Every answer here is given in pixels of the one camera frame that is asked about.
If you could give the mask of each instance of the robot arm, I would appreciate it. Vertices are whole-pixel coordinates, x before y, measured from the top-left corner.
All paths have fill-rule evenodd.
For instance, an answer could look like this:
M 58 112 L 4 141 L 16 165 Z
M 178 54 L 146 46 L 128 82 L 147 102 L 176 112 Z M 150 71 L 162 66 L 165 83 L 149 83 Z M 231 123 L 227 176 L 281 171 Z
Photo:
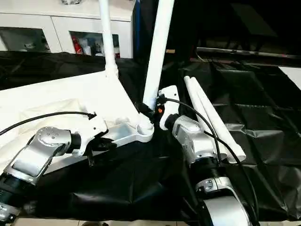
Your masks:
M 176 86 L 159 91 L 159 96 L 178 98 Z M 203 224 L 211 226 L 250 226 L 248 214 L 230 180 L 218 163 L 212 139 L 197 121 L 178 114 L 179 104 L 164 104 L 161 129 L 169 129 L 181 144 L 189 166 L 192 185 L 200 197 Z
M 91 141 L 106 131 L 100 116 L 90 119 L 75 133 L 54 127 L 40 128 L 0 175 L 0 225 L 15 220 L 26 196 L 35 188 L 53 157 L 65 153 L 80 157 Z

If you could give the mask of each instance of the floor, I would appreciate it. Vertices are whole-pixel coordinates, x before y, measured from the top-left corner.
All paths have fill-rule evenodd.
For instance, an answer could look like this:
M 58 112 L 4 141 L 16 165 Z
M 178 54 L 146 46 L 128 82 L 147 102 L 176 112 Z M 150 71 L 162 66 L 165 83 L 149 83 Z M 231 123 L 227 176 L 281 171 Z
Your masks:
M 31 219 L 20 218 L 13 226 L 84 226 L 86 221 L 78 220 L 58 220 L 58 219 Z M 150 220 L 136 220 L 136 221 L 104 221 L 106 226 L 186 226 L 184 222 L 180 221 L 150 221 Z M 299 226 L 301 221 L 297 222 L 261 222 L 261 226 Z

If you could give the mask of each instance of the wrinkled black fabric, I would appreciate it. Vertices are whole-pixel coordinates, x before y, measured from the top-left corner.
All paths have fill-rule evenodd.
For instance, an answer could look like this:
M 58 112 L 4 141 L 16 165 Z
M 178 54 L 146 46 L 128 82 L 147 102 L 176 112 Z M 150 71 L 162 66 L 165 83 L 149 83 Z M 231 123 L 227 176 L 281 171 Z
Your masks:
M 119 79 L 133 102 L 141 101 L 146 65 L 117 61 Z M 104 70 L 102 57 L 0 52 L 0 89 Z M 177 85 L 190 103 L 183 76 L 196 77 L 247 159 L 260 220 L 301 218 L 301 91 L 274 67 L 219 63 L 167 64 L 161 88 Z M 180 107 L 180 113 L 194 114 Z M 227 173 L 251 199 L 236 165 Z M 177 142 L 156 127 L 146 144 L 134 142 L 45 175 L 24 215 L 82 220 L 196 220 L 194 196 Z

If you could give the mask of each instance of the white plastic rod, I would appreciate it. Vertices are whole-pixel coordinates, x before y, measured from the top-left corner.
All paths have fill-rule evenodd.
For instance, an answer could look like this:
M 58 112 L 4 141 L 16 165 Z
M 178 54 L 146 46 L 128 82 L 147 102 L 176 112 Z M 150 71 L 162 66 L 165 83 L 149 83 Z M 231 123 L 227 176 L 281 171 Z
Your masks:
M 202 105 L 202 102 L 200 101 L 199 97 L 198 97 L 198 93 L 195 89 L 195 86 L 193 85 L 192 81 L 191 81 L 191 78 L 189 76 L 185 76 L 184 77 L 184 81 L 185 81 L 185 84 L 186 84 L 186 88 L 188 90 L 188 93 L 189 93 L 189 96 L 190 96 L 190 99 L 191 99 L 191 102 L 192 102 L 192 105 L 194 107 L 195 110 L 197 110 L 201 115 L 204 116 L 204 118 L 209 122 L 209 124 L 212 126 L 211 122 L 210 122 L 210 119 Z M 197 119 L 198 119 L 198 122 L 200 124 L 200 126 L 202 128 L 204 128 L 205 131 L 211 133 L 210 129 L 208 128 L 207 124 L 204 123 L 204 121 L 197 116 Z M 215 147 L 215 143 L 214 143 L 214 139 L 211 138 L 212 140 L 212 143 L 213 143 L 213 146 Z M 226 151 L 226 148 L 224 147 L 224 145 L 220 144 L 219 143 L 219 149 L 220 149 L 220 153 L 221 153 L 221 158 L 222 159 L 225 159 L 227 158 L 227 151 Z
M 235 155 L 238 157 L 240 161 L 245 160 L 246 154 L 244 153 L 241 146 L 238 145 L 233 139 L 226 125 L 224 124 L 224 122 L 216 112 L 215 108 L 211 104 L 206 93 L 203 91 L 202 87 L 200 86 L 196 78 L 191 78 L 191 81 L 193 82 L 193 85 L 197 90 L 198 97 L 203 104 L 203 107 L 210 119 L 211 124 L 213 125 L 213 128 L 217 136 L 229 145 L 229 147 L 233 150 L 233 152 L 235 153 Z M 230 163 L 236 163 L 235 159 L 231 154 L 228 155 L 228 160 Z
M 118 76 L 118 68 L 115 62 L 113 36 L 111 33 L 111 18 L 108 0 L 99 0 L 101 22 L 103 26 L 103 47 L 105 54 L 105 70 L 108 75 Z
M 155 109 L 174 0 L 159 0 L 143 103 Z

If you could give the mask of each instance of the black cable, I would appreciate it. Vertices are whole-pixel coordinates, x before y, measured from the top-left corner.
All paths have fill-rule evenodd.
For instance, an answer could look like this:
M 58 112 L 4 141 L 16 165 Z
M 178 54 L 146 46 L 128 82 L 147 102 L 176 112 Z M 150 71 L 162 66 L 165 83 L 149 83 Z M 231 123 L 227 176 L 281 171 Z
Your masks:
M 201 115 L 197 110 L 195 110 L 193 107 L 190 107 L 188 104 L 182 102 L 182 101 L 179 101 L 179 100 L 174 100 L 174 99 L 169 99 L 169 98 L 165 98 L 165 97 L 159 97 L 158 98 L 158 102 L 163 104 L 162 101 L 171 101 L 171 102 L 176 102 L 178 104 L 181 104 L 181 105 L 184 105 L 185 107 L 191 109 L 192 111 L 194 111 L 195 114 L 198 115 L 198 117 L 200 117 L 204 123 L 208 126 L 208 128 L 210 129 L 210 131 L 212 132 L 213 134 L 213 139 L 214 139 L 214 143 L 215 143 L 215 146 L 216 146 L 216 152 L 217 152 L 217 158 L 218 158 L 218 161 L 221 163 L 222 162 L 222 158 L 221 158 L 221 152 L 220 152 L 220 148 L 218 146 L 218 141 L 217 141 L 217 135 L 215 133 L 215 130 L 212 128 L 212 126 L 210 125 L 210 123 L 204 118 L 203 115 Z
M 33 138 L 34 138 L 34 136 L 35 135 L 33 135 L 29 140 L 28 140 L 28 142 L 27 142 L 27 144 L 26 145 L 29 145 L 31 142 L 32 142 L 32 140 L 33 140 Z
M 207 134 L 207 135 L 210 136 L 210 137 L 213 137 L 212 134 L 210 134 L 210 133 L 208 133 L 208 132 L 206 132 L 206 131 L 204 131 L 204 133 Z M 241 161 L 239 160 L 239 158 L 237 157 L 237 155 L 234 153 L 234 151 L 229 147 L 229 145 L 228 145 L 226 142 L 224 142 L 223 140 L 221 140 L 221 139 L 219 139 L 219 138 L 217 138 L 217 139 L 218 139 L 218 141 L 219 141 L 220 143 L 222 143 L 222 144 L 229 150 L 229 152 L 231 153 L 231 155 L 233 156 L 233 158 L 234 158 L 235 161 L 237 162 L 238 167 L 239 167 L 240 170 L 243 172 L 244 177 L 246 178 L 247 183 L 249 184 L 250 189 L 251 189 L 251 192 L 252 192 L 253 201 L 254 201 L 254 210 L 253 210 L 253 212 L 254 212 L 254 216 L 256 217 L 256 221 L 258 221 L 258 217 L 259 217 L 259 208 L 258 208 L 258 200 L 257 200 L 257 196 L 256 196 L 256 192 L 255 192 L 254 186 L 253 186 L 253 184 L 252 184 L 252 182 L 251 182 L 249 176 L 247 175 L 245 169 L 243 168 L 243 166 L 242 166 L 242 164 L 241 164 Z
M 89 120 L 96 116 L 96 114 L 91 114 L 91 113 L 87 113 L 87 112 L 55 112 L 55 113 L 50 113 L 50 114 L 44 114 L 44 115 L 40 115 L 40 116 L 33 117 L 33 118 L 30 118 L 30 119 L 26 119 L 24 121 L 21 121 L 21 122 L 18 122 L 16 124 L 14 124 L 10 127 L 7 127 L 6 129 L 4 129 L 0 132 L 0 136 L 5 134 L 6 132 L 10 131 L 11 129 L 13 129 L 15 127 L 21 126 L 21 125 L 23 125 L 25 123 L 28 123 L 30 121 L 34 121 L 34 120 L 37 120 L 37 119 L 42 119 L 42 118 L 46 118 L 46 117 L 50 117 L 50 116 L 60 115 L 60 114 L 82 114 L 82 115 L 88 116 Z

